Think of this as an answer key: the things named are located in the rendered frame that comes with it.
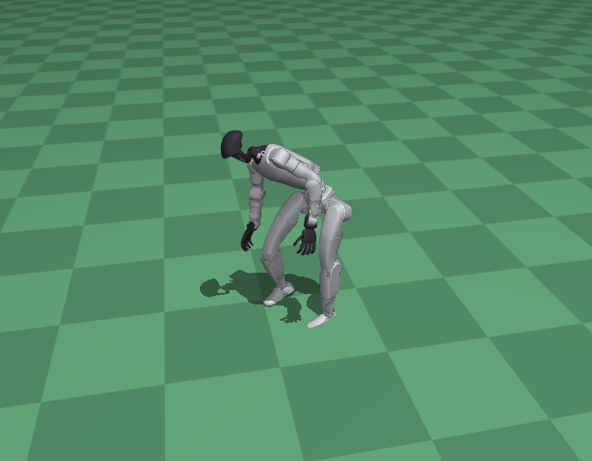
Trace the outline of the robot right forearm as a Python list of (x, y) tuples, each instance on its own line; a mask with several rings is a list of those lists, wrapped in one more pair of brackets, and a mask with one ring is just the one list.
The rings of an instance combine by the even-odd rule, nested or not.
[[(251, 189), (250, 189), (250, 191), (251, 191)], [(250, 198), (250, 192), (249, 192), (249, 198)], [(250, 199), (250, 216), (249, 216), (250, 219), (248, 221), (248, 224), (251, 221), (254, 222), (255, 223), (254, 229), (256, 229), (257, 227), (260, 226), (261, 206), (262, 206), (262, 201), (256, 201), (256, 200)]]

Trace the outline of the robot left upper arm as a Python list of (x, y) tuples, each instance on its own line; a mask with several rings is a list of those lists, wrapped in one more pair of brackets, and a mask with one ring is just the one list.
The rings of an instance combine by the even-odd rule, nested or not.
[(305, 166), (304, 163), (300, 162), (286, 149), (273, 149), (268, 159), (278, 168), (288, 171), (297, 178), (305, 179), (306, 187), (308, 181), (311, 180), (318, 181), (321, 187), (322, 180), (320, 176)]

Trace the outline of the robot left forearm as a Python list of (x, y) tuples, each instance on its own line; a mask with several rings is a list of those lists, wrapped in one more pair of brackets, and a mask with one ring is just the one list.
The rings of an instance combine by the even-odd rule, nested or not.
[(318, 220), (318, 216), (321, 213), (321, 200), (323, 193), (321, 192), (320, 184), (316, 180), (308, 181), (308, 224), (315, 226)]

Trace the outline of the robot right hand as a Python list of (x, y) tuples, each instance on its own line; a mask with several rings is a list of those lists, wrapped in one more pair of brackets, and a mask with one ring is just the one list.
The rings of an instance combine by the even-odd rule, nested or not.
[[(251, 247), (249, 246), (249, 243), (254, 246), (254, 244), (251, 241), (251, 235), (253, 234), (253, 231), (255, 231), (256, 229), (254, 229), (255, 227), (255, 223), (254, 222), (250, 222), (249, 224), (247, 224), (247, 230), (244, 232), (242, 239), (241, 239), (241, 248), (244, 252), (249, 251), (248, 248), (251, 249)], [(249, 241), (249, 243), (248, 243)], [(247, 245), (247, 247), (246, 247)], [(244, 249), (245, 248), (245, 249)]]

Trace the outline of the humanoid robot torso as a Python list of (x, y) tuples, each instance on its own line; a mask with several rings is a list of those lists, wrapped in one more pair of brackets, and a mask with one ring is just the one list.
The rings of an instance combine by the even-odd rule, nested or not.
[[(299, 189), (303, 189), (303, 190), (307, 190), (306, 188), (306, 180), (305, 179), (300, 179), (295, 177), (294, 175), (292, 175), (291, 173), (289, 173), (288, 171), (278, 168), (277, 166), (275, 166), (272, 161), (270, 161), (269, 155), (272, 152), (273, 149), (278, 149), (278, 148), (284, 148), (283, 146), (277, 145), (277, 144), (265, 144), (267, 147), (265, 149), (265, 151), (261, 151), (261, 153), (258, 153), (257, 158), (261, 157), (261, 161), (259, 164), (255, 164), (255, 160), (252, 158), (252, 166), (253, 168), (262, 176), (264, 176), (266, 179), (273, 181), (273, 182), (280, 182), (295, 188), (299, 188)], [(263, 146), (263, 145), (261, 145)], [(289, 151), (295, 158), (297, 158), (300, 162), (304, 163), (305, 166), (307, 166), (309, 169), (311, 169), (312, 171), (314, 171), (316, 174), (319, 175), (319, 171), (320, 171), (320, 167), (318, 165), (316, 165), (315, 163), (313, 163), (312, 161), (310, 161), (307, 158), (304, 158), (288, 149), (286, 149), (287, 151)], [(264, 152), (264, 154), (262, 153)], [(323, 198), (321, 200), (321, 213), (326, 212), (327, 208), (330, 206), (330, 199), (331, 198), (336, 198), (335, 196), (335, 191), (333, 190), (332, 187), (325, 185), (322, 181), (321, 183), (321, 192), (323, 193)], [(308, 192), (305, 193), (305, 200), (308, 203)]]

